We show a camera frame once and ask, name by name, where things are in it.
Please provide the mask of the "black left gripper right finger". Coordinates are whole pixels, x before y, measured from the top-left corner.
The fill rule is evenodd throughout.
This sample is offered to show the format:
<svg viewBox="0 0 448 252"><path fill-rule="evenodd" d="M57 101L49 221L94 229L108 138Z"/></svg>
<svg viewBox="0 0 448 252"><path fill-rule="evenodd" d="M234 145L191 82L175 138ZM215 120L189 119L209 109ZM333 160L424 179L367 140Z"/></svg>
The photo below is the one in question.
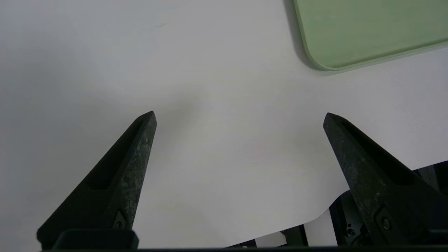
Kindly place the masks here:
<svg viewBox="0 0 448 252"><path fill-rule="evenodd" d="M323 128L376 245L447 245L447 196L345 118Z"/></svg>

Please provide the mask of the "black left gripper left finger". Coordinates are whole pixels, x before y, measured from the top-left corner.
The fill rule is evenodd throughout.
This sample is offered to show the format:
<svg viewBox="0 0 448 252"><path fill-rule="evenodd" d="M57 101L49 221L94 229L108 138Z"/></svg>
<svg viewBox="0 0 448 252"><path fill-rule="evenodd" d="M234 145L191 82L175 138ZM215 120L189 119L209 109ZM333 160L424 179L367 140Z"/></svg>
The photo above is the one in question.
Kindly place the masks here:
<svg viewBox="0 0 448 252"><path fill-rule="evenodd" d="M132 227L156 127L153 111L131 123L38 229L43 250L136 250Z"/></svg>

